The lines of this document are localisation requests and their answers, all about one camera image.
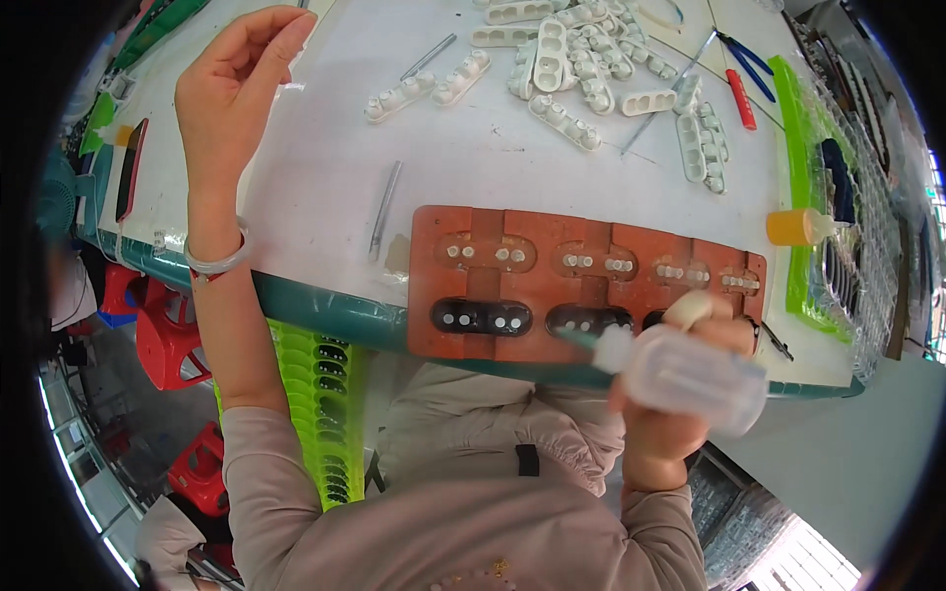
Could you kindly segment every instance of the red handle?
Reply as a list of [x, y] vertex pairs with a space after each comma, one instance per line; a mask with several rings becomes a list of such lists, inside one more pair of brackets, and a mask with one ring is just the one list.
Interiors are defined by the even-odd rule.
[[752, 114], [752, 105], [749, 104], [749, 96], [745, 93], [743, 79], [739, 78], [739, 72], [735, 70], [726, 70], [726, 78], [729, 79], [732, 95], [736, 98], [736, 106], [739, 108], [739, 116], [743, 119], [743, 127], [755, 131], [756, 117]]

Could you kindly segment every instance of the sleeve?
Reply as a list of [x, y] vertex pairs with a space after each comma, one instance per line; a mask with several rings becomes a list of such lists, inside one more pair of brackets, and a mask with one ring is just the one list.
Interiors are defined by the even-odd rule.
[[220, 426], [236, 568], [247, 589], [271, 591], [289, 553], [322, 514], [315, 482], [286, 416], [267, 408], [228, 408]]
[[171, 591], [196, 591], [187, 572], [187, 552], [206, 542], [201, 531], [166, 496], [145, 513], [134, 536], [134, 555]]
[[637, 591], [706, 591], [703, 550], [691, 518], [689, 486], [622, 498], [627, 549], [619, 588]]

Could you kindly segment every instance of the blue handle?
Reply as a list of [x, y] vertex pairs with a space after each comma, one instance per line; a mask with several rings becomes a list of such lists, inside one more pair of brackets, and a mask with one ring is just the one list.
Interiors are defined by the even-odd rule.
[[775, 102], [775, 95], [772, 94], [772, 91], [768, 89], [768, 86], [765, 86], [765, 82], [762, 81], [762, 78], [759, 78], [759, 75], [756, 71], [749, 65], [749, 62], [745, 60], [743, 54], [739, 51], [733, 51], [732, 55], [736, 57], [736, 61], [739, 62], [739, 65], [743, 67], [745, 72], [752, 78], [752, 81], [756, 83], [756, 86], [759, 87], [759, 90], [768, 98], [770, 101]]
[[750, 60], [753, 60], [754, 62], [756, 62], [756, 63], [759, 65], [759, 67], [761, 67], [761, 69], [762, 69], [762, 71], [763, 71], [764, 73], [768, 74], [769, 76], [775, 76], [775, 72], [772, 71], [772, 68], [768, 67], [768, 64], [765, 63], [765, 61], [763, 61], [762, 58], [760, 58], [759, 56], [757, 56], [757, 55], [756, 55], [753, 51], [751, 51], [748, 47], [746, 47], [746, 46], [743, 45], [742, 43], [739, 43], [738, 41], [736, 41], [736, 40], [733, 39], [732, 37], [729, 37], [728, 40], [729, 40], [730, 43], [732, 43], [733, 47], [735, 47], [735, 48], [737, 49], [737, 51], [741, 51], [741, 52], [743, 53], [743, 55], [745, 55], [746, 57], [748, 57]]

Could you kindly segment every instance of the smartphone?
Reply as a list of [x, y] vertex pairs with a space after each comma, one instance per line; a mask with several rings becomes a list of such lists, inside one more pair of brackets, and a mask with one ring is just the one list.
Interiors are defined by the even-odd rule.
[[134, 183], [138, 176], [138, 162], [141, 160], [141, 147], [145, 142], [148, 120], [142, 119], [128, 137], [125, 160], [121, 167], [121, 180], [118, 183], [118, 203], [115, 206], [115, 223], [128, 217], [134, 205]]

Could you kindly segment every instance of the teal table edge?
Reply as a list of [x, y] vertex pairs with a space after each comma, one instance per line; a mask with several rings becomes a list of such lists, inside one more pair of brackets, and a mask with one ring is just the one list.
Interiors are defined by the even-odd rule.
[[[111, 151], [110, 146], [102, 151]], [[105, 163], [111, 154], [99, 153], [93, 174], [108, 178]], [[105, 200], [106, 183], [98, 183], [96, 201], [86, 200], [85, 219], [96, 219], [97, 207]], [[77, 227], [77, 235], [115, 257], [117, 236], [104, 230], [96, 233], [90, 228]], [[190, 272], [184, 256], [177, 252], [154, 253], [150, 244], [122, 237], [122, 257], [125, 262], [159, 281], [184, 291], [190, 290]], [[367, 349], [406, 355], [407, 308], [381, 304], [364, 298], [309, 286], [268, 273], [253, 271], [253, 281], [263, 314], [273, 320], [303, 327], [313, 332], [341, 339]], [[584, 388], [607, 388], [611, 376], [587, 365], [556, 363], [509, 363], [484, 359], [432, 359], [470, 372], [501, 375], [542, 384], [556, 384]], [[864, 391], [855, 378], [850, 386], [817, 386], [790, 382], [770, 382], [769, 396], [792, 399], [834, 398], [853, 396]]]

